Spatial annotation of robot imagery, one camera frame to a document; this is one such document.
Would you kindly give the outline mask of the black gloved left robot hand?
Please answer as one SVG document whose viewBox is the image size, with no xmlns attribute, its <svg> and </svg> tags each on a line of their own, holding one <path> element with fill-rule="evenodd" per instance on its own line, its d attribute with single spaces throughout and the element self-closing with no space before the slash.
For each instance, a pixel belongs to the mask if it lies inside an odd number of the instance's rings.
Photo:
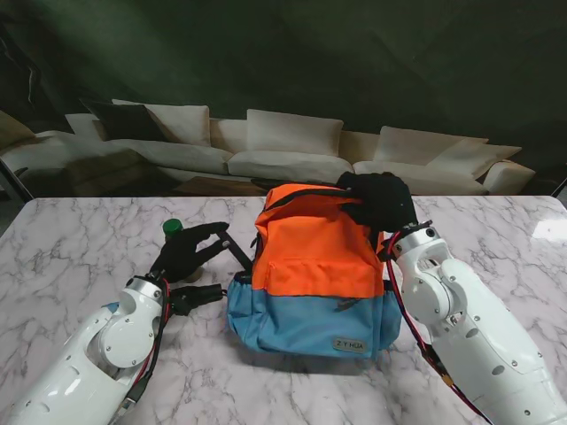
<svg viewBox="0 0 567 425">
<path fill-rule="evenodd" d="M 227 222 L 213 222 L 186 228 L 175 233 L 162 247 L 150 268 L 151 274 L 162 273 L 170 283 L 188 278 L 208 260 L 224 250 L 221 240 L 197 250 L 198 245 L 213 234 L 229 228 Z"/>
</svg>

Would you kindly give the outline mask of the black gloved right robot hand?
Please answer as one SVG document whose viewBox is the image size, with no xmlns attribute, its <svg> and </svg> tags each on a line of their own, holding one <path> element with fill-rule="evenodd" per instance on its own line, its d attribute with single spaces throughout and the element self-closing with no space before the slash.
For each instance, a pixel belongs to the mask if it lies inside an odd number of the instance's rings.
<svg viewBox="0 0 567 425">
<path fill-rule="evenodd" d="M 342 206 L 342 210 L 359 225 L 395 233 L 418 222 L 408 185 L 392 173 L 346 172 L 339 177 L 337 186 L 360 200 Z"/>
</svg>

